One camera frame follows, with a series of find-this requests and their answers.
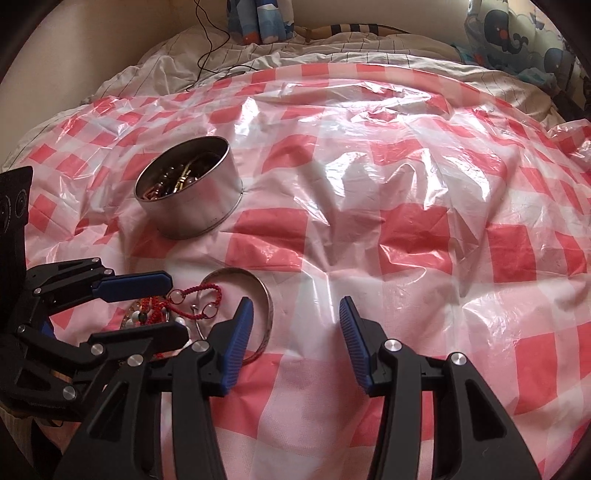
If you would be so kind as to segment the red white checkered plastic sheet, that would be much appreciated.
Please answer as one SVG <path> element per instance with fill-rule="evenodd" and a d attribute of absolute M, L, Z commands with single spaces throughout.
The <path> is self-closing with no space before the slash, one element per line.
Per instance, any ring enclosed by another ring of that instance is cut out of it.
<path fill-rule="evenodd" d="M 159 154 L 228 140 L 245 185 L 172 241 L 133 195 Z M 26 135 L 30 265 L 97 256 L 179 288 L 221 267 L 270 290 L 266 353 L 212 403 L 231 479 L 363 479 L 382 404 L 353 377 L 339 300 L 416 352 L 465 353 L 544 478 L 590 421 L 590 125 L 547 127 L 440 75 L 287 66 L 110 96 Z"/>

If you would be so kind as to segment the left whale print curtain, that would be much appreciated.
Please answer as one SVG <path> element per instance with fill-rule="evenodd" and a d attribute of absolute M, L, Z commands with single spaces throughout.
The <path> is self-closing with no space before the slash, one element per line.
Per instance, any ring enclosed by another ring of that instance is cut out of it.
<path fill-rule="evenodd" d="M 228 0 L 228 31 L 242 45 L 273 44 L 294 37 L 290 0 Z"/>

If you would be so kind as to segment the whale print curtain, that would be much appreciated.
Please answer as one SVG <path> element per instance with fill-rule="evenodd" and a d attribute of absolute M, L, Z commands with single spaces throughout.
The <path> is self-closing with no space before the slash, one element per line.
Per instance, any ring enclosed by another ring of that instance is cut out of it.
<path fill-rule="evenodd" d="M 273 44 L 294 37 L 290 0 L 228 0 L 228 31 L 242 45 Z"/>
<path fill-rule="evenodd" d="M 584 71 L 573 48 L 531 1 L 475 0 L 464 21 L 462 61 L 504 71 L 524 82 L 571 96 L 583 91 Z"/>

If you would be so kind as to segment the round silver metal tin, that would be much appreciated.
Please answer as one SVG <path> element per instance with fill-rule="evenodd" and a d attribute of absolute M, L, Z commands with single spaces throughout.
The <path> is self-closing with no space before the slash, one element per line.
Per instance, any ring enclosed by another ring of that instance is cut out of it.
<path fill-rule="evenodd" d="M 213 230 L 242 200 L 228 141 L 204 136 L 156 157 L 139 175 L 134 197 L 163 236 L 187 239 Z"/>

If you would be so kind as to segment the right whale print curtain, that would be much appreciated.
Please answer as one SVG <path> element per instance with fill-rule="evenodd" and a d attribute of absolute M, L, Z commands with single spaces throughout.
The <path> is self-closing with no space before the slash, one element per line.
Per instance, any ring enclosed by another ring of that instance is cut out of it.
<path fill-rule="evenodd" d="M 573 48 L 531 1 L 475 0 L 464 21 L 462 61 L 504 71 L 524 82 L 571 96 L 583 91 L 584 71 Z"/>

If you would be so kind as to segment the white striped duvet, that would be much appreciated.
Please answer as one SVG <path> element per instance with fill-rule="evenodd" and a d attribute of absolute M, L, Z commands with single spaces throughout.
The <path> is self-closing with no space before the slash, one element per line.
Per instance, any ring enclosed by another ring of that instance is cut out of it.
<path fill-rule="evenodd" d="M 136 64 L 103 79 L 94 93 L 30 123 L 16 139 L 9 141 L 8 150 L 1 155 L 2 169 L 9 169 L 43 129 L 103 97 L 163 96 L 183 92 L 194 84 L 211 83 L 228 74 L 295 64 L 374 63 L 424 70 L 499 97 L 545 128 L 564 120 L 550 96 L 539 87 L 503 71 L 466 64 L 456 47 L 421 35 L 341 33 L 310 42 L 297 35 L 283 43 L 249 46 L 225 42 L 223 38 L 213 29 L 193 26 L 155 45 Z"/>

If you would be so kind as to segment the striped pillow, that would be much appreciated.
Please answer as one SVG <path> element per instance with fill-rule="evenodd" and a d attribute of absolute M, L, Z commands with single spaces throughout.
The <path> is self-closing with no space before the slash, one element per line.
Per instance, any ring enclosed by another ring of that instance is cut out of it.
<path fill-rule="evenodd" d="M 392 34 L 407 34 L 407 31 L 394 28 L 388 25 L 382 24 L 359 24 L 359 23 L 346 23 L 346 24 L 332 24 L 329 26 L 308 28 L 303 26 L 295 26 L 294 32 L 304 37 L 305 41 L 310 42 L 311 40 L 327 39 L 329 37 L 341 34 L 341 33 L 365 33 L 374 34 L 377 36 L 388 36 Z"/>

